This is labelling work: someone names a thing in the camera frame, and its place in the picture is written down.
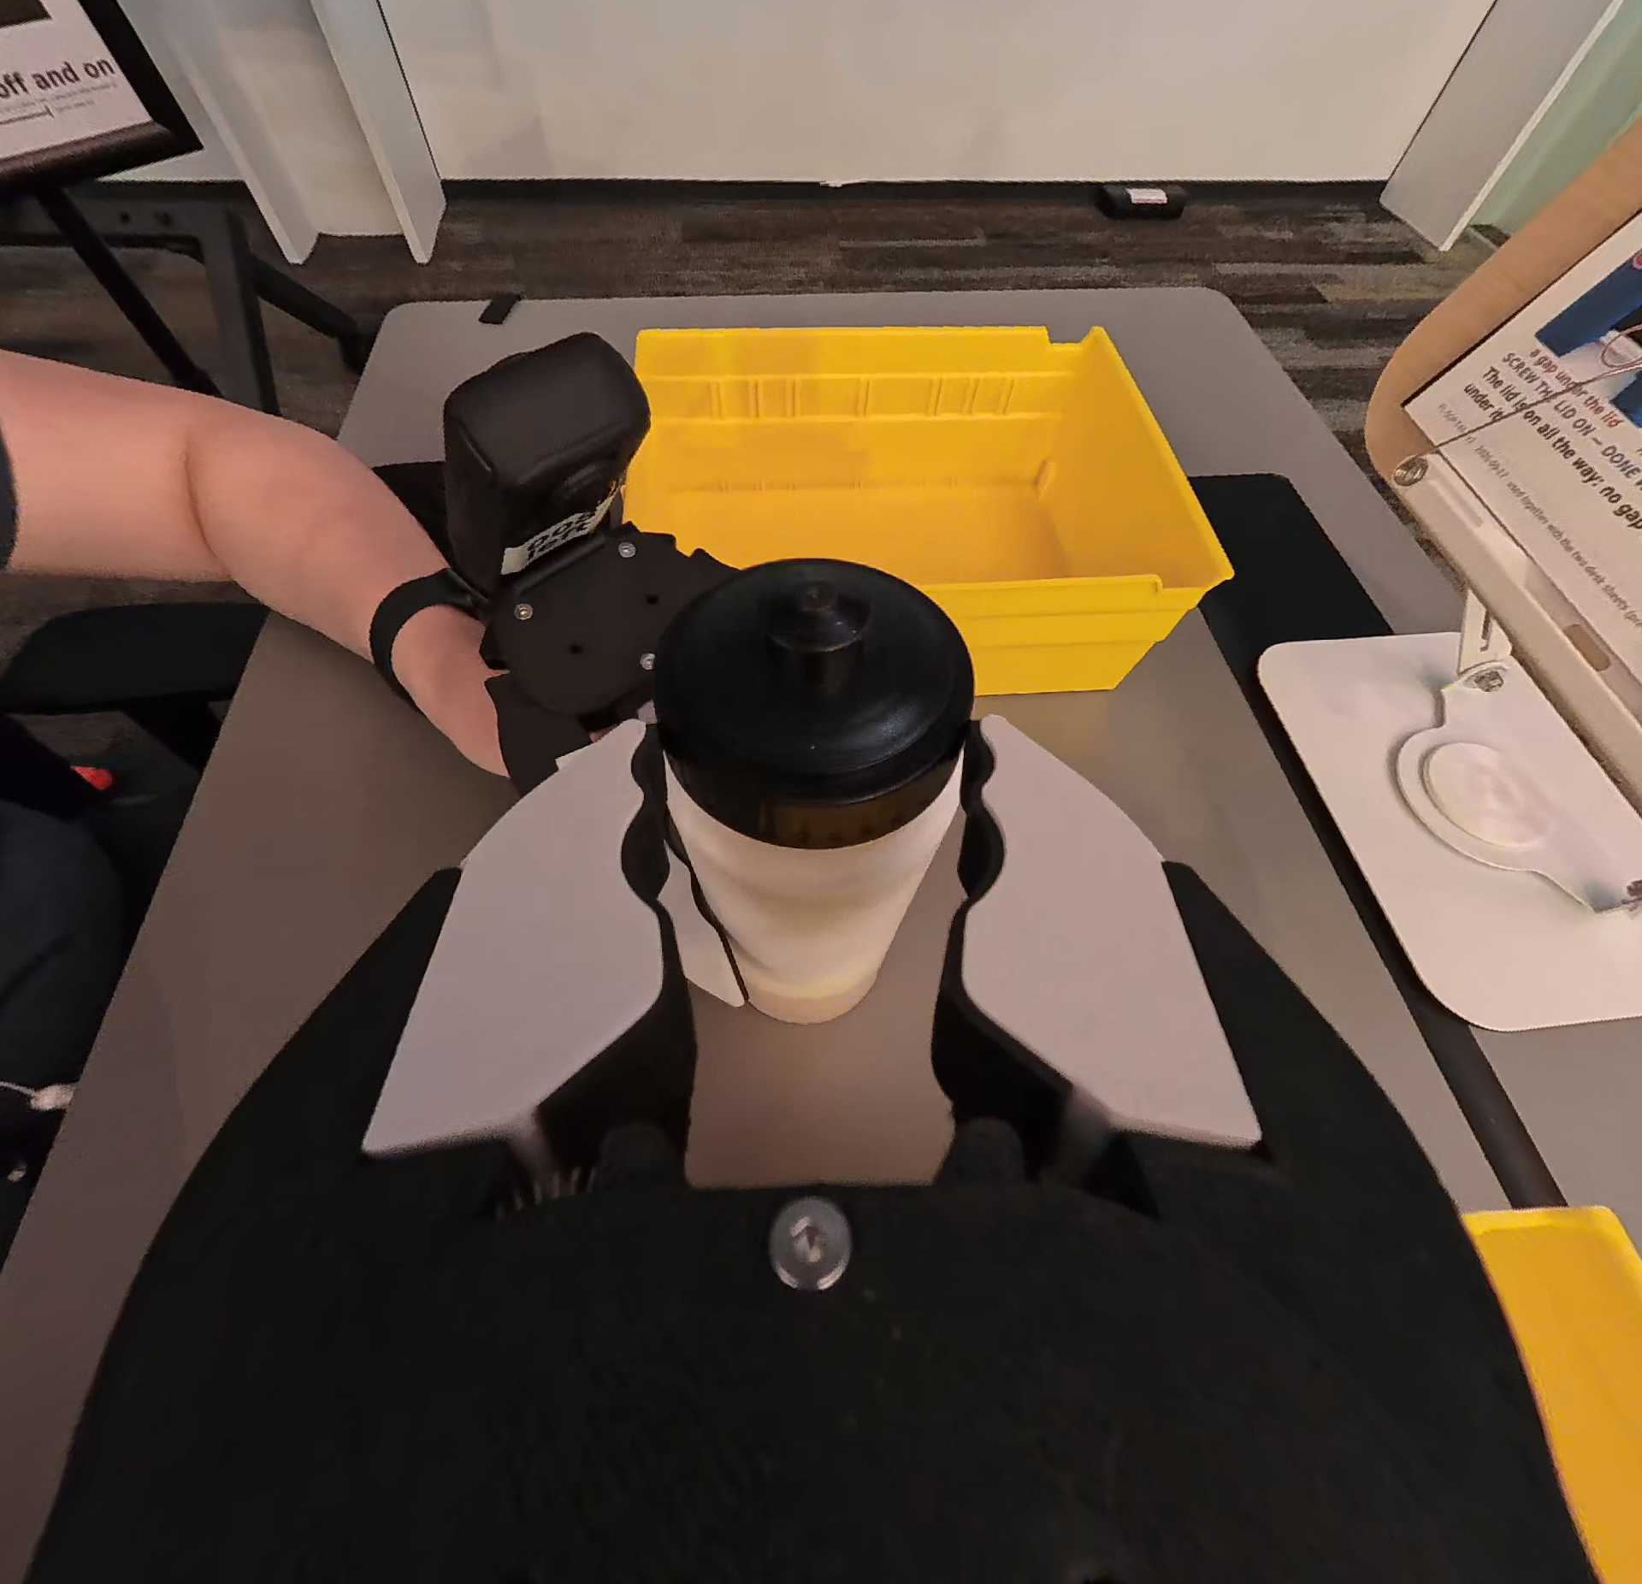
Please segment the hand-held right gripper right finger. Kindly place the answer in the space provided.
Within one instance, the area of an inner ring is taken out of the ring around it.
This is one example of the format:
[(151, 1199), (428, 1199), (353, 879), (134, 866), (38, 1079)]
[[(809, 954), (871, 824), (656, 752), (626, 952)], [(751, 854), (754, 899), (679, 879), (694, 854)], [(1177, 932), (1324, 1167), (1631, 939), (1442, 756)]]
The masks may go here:
[(973, 726), (962, 903), (933, 1024), (958, 1122), (1011, 1118), (1033, 1156), (1109, 1133), (1248, 1150), (1261, 1128), (1163, 856), (1011, 722)]

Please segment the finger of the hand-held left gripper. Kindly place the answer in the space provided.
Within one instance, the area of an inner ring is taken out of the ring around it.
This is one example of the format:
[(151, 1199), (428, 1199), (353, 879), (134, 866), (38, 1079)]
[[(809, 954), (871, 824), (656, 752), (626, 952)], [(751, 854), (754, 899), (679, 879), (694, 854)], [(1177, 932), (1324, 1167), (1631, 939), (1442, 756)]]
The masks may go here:
[(728, 1007), (747, 1005), (747, 984), (724, 930), (696, 883), (683, 839), (666, 835), (668, 877), (660, 905), (671, 922), (683, 973), (698, 990)]

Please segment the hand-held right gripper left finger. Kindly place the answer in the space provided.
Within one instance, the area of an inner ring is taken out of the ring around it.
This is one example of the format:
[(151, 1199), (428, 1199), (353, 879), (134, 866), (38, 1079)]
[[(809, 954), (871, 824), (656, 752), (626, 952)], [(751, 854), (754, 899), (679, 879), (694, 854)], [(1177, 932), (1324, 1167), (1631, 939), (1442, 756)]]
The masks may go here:
[(462, 860), (364, 1131), (375, 1160), (507, 1143), (530, 1165), (596, 1163), (647, 1126), (681, 1158), (696, 1073), (671, 916), (654, 732), (571, 752)]

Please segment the white plastic bottle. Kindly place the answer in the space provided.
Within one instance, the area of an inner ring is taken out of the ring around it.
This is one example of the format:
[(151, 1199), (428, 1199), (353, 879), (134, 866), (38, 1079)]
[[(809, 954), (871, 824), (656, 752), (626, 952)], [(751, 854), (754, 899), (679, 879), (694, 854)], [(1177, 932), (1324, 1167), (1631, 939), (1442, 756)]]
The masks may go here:
[(747, 1003), (773, 1020), (835, 1020), (873, 988), (960, 809), (960, 775), (901, 828), (841, 849), (796, 849), (726, 828), (668, 773), (669, 828), (728, 937)]

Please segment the black bottle lid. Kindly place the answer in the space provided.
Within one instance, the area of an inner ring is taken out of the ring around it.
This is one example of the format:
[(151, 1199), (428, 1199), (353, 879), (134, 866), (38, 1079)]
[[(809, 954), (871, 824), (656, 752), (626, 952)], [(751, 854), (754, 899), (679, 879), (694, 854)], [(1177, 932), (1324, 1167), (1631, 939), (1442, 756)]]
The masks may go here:
[(852, 849), (960, 777), (975, 668), (926, 592), (854, 562), (766, 562), (690, 602), (654, 658), (673, 815), (752, 841)]

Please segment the yellow plastic bin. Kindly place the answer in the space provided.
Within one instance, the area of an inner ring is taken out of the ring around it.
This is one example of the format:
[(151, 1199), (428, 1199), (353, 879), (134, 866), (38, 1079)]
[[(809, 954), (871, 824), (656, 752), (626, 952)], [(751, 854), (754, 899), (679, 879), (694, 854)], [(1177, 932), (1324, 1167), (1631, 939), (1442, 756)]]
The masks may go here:
[(1640, 1578), (1640, 1260), (1606, 1207), (1463, 1218), (1597, 1576)]
[(741, 569), (892, 573), (980, 700), (1114, 690), (1233, 575), (1103, 328), (647, 330), (634, 366), (634, 524)]

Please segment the person's left forearm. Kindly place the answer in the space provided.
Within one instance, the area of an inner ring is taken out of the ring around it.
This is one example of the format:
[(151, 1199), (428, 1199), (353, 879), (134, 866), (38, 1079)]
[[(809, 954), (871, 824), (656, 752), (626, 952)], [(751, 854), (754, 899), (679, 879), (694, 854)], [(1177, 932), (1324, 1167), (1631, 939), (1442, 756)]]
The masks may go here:
[(2, 355), (4, 568), (234, 583), (368, 654), (439, 553), (336, 439), (189, 390)]

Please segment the person's left hand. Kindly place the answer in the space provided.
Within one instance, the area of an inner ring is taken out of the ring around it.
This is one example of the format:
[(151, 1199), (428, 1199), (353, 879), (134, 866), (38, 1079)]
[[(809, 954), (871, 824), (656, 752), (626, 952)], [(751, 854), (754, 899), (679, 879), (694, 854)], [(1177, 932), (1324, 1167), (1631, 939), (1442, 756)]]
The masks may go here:
[(400, 628), (389, 664), (409, 701), (468, 762), (505, 775), (483, 635), (481, 622), (466, 611), (430, 605)]

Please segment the black wristband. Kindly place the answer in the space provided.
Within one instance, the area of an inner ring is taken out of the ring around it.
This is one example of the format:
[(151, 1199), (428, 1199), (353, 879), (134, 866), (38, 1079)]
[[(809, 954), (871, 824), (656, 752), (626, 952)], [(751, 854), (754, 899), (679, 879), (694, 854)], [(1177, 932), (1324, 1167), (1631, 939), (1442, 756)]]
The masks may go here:
[(400, 632), (426, 609), (458, 609), (470, 619), (479, 619), (485, 598), (451, 568), (406, 581), (383, 598), (368, 630), (370, 660), (389, 688), (411, 705), (415, 698), (400, 681), (394, 652)]

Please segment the sign on black easel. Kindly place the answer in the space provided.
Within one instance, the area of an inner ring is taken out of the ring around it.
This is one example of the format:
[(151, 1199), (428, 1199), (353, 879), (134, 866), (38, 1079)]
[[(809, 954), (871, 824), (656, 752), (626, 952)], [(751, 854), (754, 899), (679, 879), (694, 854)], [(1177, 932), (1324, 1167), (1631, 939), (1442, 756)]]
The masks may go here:
[[(221, 196), (108, 190), (187, 157), (192, 123), (117, 0), (2, 0), (4, 247), (64, 247), (179, 387), (279, 413), (264, 307), (334, 341), (360, 375), (377, 332), (255, 253)], [(204, 268), (217, 362), (202, 366), (123, 264), (162, 253)]]

